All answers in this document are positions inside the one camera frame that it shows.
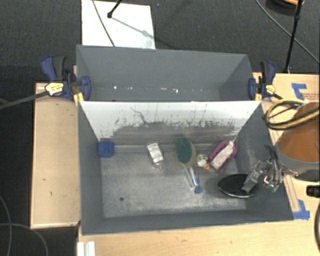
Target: blue clamp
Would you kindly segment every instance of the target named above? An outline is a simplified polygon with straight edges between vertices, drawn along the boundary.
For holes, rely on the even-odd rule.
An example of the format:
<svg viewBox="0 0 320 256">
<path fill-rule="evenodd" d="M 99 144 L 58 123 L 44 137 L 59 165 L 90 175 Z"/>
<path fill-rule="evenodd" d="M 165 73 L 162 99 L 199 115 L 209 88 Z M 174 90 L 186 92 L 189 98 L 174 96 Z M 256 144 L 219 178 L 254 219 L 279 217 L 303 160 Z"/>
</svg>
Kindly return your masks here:
<svg viewBox="0 0 320 256">
<path fill-rule="evenodd" d="M 115 154 L 115 144 L 109 140 L 99 141 L 99 156 L 101 158 L 110 158 Z"/>
<path fill-rule="evenodd" d="M 63 84 L 63 92 L 57 93 L 56 95 L 65 98 L 69 101 L 74 100 L 74 95 L 76 93 L 72 92 L 71 88 L 77 86 L 83 93 L 83 99 L 85 101 L 89 100 L 91 94 L 91 83 L 88 76 L 82 76 L 80 81 L 77 82 L 77 77 L 68 68 L 64 69 L 64 63 L 66 58 L 64 56 L 48 55 L 41 61 L 42 72 L 49 78 L 49 82 L 59 82 Z"/>
<path fill-rule="evenodd" d="M 295 220 L 309 220 L 310 211 L 306 210 L 305 203 L 303 200 L 298 199 L 301 211 L 293 212 L 293 218 Z"/>
<path fill-rule="evenodd" d="M 250 78 L 248 83 L 248 94 L 250 100 L 254 100 L 256 94 L 260 94 L 262 98 L 274 96 L 274 92 L 267 90 L 267 86 L 272 85 L 276 77 L 276 66 L 271 61 L 260 62 L 262 76 L 259 77 L 259 83 L 256 79 Z"/>
</svg>

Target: white paper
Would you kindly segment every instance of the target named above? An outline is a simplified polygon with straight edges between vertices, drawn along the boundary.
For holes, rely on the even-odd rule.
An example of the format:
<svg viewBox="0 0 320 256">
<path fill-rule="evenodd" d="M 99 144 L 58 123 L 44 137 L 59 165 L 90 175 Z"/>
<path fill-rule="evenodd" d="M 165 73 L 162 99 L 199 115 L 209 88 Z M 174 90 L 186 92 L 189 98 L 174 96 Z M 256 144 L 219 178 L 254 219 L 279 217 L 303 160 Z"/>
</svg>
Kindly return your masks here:
<svg viewBox="0 0 320 256">
<path fill-rule="evenodd" d="M 151 10 L 148 5 L 120 3 L 112 18 L 115 2 L 94 1 L 101 20 L 116 47 L 155 49 Z M 82 0 L 82 44 L 112 46 L 92 0 Z"/>
</svg>

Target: wooden board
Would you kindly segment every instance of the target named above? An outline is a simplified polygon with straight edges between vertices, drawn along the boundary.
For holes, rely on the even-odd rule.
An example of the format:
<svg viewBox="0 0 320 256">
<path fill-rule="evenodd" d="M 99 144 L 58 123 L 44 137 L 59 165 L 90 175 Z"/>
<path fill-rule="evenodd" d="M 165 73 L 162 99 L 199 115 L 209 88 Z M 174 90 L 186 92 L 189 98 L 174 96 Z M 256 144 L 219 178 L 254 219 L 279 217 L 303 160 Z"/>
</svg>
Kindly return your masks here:
<svg viewBox="0 0 320 256">
<path fill-rule="evenodd" d="M 45 84 L 36 85 L 36 93 Z M 30 227 L 69 227 L 80 220 L 77 110 L 74 102 L 35 101 Z"/>
</svg>

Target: clamp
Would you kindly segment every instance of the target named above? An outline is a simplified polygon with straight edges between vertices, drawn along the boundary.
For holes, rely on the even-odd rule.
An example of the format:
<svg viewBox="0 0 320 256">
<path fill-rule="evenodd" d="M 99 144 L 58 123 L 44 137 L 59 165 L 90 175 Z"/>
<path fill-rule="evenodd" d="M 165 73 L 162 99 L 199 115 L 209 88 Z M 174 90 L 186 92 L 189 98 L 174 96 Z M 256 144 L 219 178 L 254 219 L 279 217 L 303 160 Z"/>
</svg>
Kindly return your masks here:
<svg viewBox="0 0 320 256">
<path fill-rule="evenodd" d="M 80 77 L 77 81 L 76 75 L 68 68 L 64 69 L 66 57 L 49 55 L 41 61 L 42 72 L 49 78 L 50 83 L 45 86 L 49 96 L 59 96 L 69 101 L 74 100 L 77 92 L 83 93 L 83 99 L 89 100 L 91 94 L 91 83 L 88 76 Z"/>
<path fill-rule="evenodd" d="M 276 97 L 282 99 L 279 95 L 275 94 L 275 87 L 272 85 L 276 77 L 276 67 L 271 61 L 261 61 L 262 76 L 259 76 L 259 83 L 255 78 L 250 78 L 248 83 L 248 94 L 250 100 L 259 101 L 266 97 Z"/>
<path fill-rule="evenodd" d="M 253 170 L 249 172 L 241 188 L 247 193 L 254 188 L 262 175 L 264 175 L 263 185 L 267 189 L 271 189 L 272 192 L 276 192 L 279 185 L 284 181 L 283 173 L 286 169 L 279 163 L 274 150 L 269 146 L 266 146 L 266 148 L 269 149 L 271 158 L 263 161 L 259 160 Z"/>
</svg>

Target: blue object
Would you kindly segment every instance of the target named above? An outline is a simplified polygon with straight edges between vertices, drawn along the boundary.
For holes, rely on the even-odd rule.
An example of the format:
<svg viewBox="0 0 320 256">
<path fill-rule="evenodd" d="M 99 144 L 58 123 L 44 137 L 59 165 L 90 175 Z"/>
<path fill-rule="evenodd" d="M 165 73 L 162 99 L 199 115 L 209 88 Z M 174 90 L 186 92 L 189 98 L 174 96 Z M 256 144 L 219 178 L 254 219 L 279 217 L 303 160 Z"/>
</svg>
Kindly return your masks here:
<svg viewBox="0 0 320 256">
<path fill-rule="evenodd" d="M 50 83 L 58 80 L 55 72 L 55 68 L 53 65 L 53 59 L 54 59 L 54 56 L 49 55 L 41 61 L 42 72 L 49 78 Z"/>
<path fill-rule="evenodd" d="M 298 199 L 298 201 L 299 201 L 299 205 L 300 205 L 301 211 L 293 212 L 292 213 L 293 214 L 293 218 L 295 220 L 309 220 L 310 211 L 306 210 L 305 203 L 304 203 L 303 200 Z"/>
<path fill-rule="evenodd" d="M 266 86 L 272 85 L 276 77 L 276 66 L 271 61 L 261 61 L 260 66 L 262 77 L 260 77 L 259 83 L 254 78 L 250 78 L 248 83 L 248 94 L 252 101 L 255 99 L 256 94 L 260 94 L 262 98 L 273 96 L 273 93 L 267 91 Z"/>
<path fill-rule="evenodd" d="M 297 99 L 302 100 L 301 93 L 299 89 L 307 89 L 307 85 L 305 83 L 292 83 L 292 89 L 294 90 L 294 94 Z"/>
<path fill-rule="evenodd" d="M 77 77 L 72 72 L 72 70 L 66 68 L 64 70 L 64 57 L 57 57 L 55 59 L 53 55 L 49 55 L 45 57 L 41 61 L 41 69 L 42 72 L 49 78 L 50 83 L 55 82 L 59 80 L 60 83 L 63 83 L 63 93 L 59 95 L 59 97 L 65 98 L 69 101 L 74 100 L 75 93 L 72 92 L 71 87 L 72 86 L 80 86 L 81 91 L 83 93 L 83 99 L 85 101 L 89 100 L 90 94 L 91 94 L 91 83 L 88 76 L 82 76 L 80 78 L 80 82 L 76 82 Z M 63 74 L 64 72 L 68 76 L 69 81 L 61 81 L 63 80 Z"/>
<path fill-rule="evenodd" d="M 115 144 L 109 140 L 99 141 L 99 156 L 101 158 L 110 158 L 115 154 Z"/>
<path fill-rule="evenodd" d="M 200 194 L 202 191 L 203 191 L 203 189 L 200 185 L 198 185 L 194 188 L 194 193 L 196 193 L 196 194 Z"/>
</svg>

